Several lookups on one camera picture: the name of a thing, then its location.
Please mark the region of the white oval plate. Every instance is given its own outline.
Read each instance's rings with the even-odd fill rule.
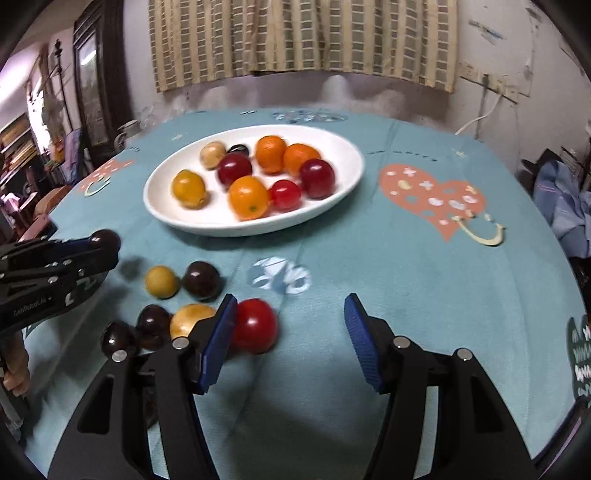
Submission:
[[[318,150],[322,158],[335,170],[335,192],[323,200],[309,200],[303,197],[302,206],[292,212],[279,213],[270,209],[263,218],[246,222],[238,220],[228,205],[226,192],[217,180],[216,171],[206,170],[201,165],[199,152],[209,142],[218,140],[223,142],[226,148],[244,144],[253,154],[256,142],[265,135],[278,135],[288,145],[304,143]],[[209,202],[202,209],[188,210],[181,207],[171,193],[173,178],[184,168],[199,173],[205,181]],[[291,179],[286,174],[262,174],[256,161],[252,162],[252,168],[253,175],[261,179],[267,188],[277,180]],[[259,235],[297,225],[330,209],[359,183],[364,169],[365,162],[361,152],[348,140],[326,130],[299,125],[257,125],[237,128],[197,140],[170,155],[148,178],[144,186],[144,205],[158,220],[198,235]]]

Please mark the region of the curtain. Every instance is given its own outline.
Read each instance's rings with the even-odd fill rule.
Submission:
[[[328,70],[453,91],[457,0],[149,0],[159,92]]]

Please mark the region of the blue tablecloth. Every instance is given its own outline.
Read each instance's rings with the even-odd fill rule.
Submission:
[[[182,274],[206,260],[238,300],[262,297],[278,312],[281,337],[263,356],[227,361],[218,383],[196,399],[222,479],[361,478],[378,437],[386,397],[362,375],[343,321],[357,292],[368,313],[424,349],[472,349],[501,392],[528,448],[536,454],[572,405],[566,323],[584,307],[564,254],[527,194],[483,144],[371,115],[318,123],[355,143],[366,159],[360,185],[307,223],[250,238],[203,238],[153,219],[142,188],[175,150],[226,129],[272,124],[272,111],[196,112],[163,124],[117,156],[134,160],[92,197],[70,193],[53,212],[56,238],[112,228],[123,239],[121,263],[74,311],[27,338],[31,401],[37,415],[27,454],[47,472],[66,424],[103,365],[99,336],[114,319],[134,324],[152,299],[143,275],[156,264]],[[506,226],[505,242],[485,247],[463,232],[444,242],[424,219],[394,205],[378,187],[380,169],[407,164],[440,181],[467,180]],[[481,218],[475,232],[493,236]],[[249,270],[263,258],[302,265],[311,287],[298,295],[257,288]],[[186,292],[159,302],[174,312]],[[429,395],[417,473],[430,469],[436,402]],[[157,428],[150,432],[156,473],[165,475]]]

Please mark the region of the person's hand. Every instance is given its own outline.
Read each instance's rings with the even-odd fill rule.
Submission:
[[[29,354],[25,350],[22,332],[10,337],[2,353],[8,367],[8,372],[4,375],[4,387],[19,397],[27,392],[31,384]]]

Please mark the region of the chair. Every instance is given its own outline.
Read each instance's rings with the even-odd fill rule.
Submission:
[[[18,213],[24,218],[24,220],[31,225],[35,218],[35,207],[39,202],[41,195],[39,192],[33,192],[29,197],[22,203],[18,208]]]
[[[14,238],[15,232],[10,220],[10,215],[4,206],[0,205],[0,245],[9,244],[14,241]]]
[[[57,189],[53,189],[45,195],[35,206],[34,218],[37,219],[40,215],[48,215],[57,205],[64,199],[72,189],[71,185],[65,185]]]
[[[27,231],[18,239],[19,242],[25,242],[27,240],[33,240],[34,238],[40,238],[42,236],[46,236],[47,238],[51,237],[54,233],[57,232],[57,227],[55,223],[53,223],[49,215],[42,213],[37,217],[37,219],[33,222],[33,224],[27,229]]]

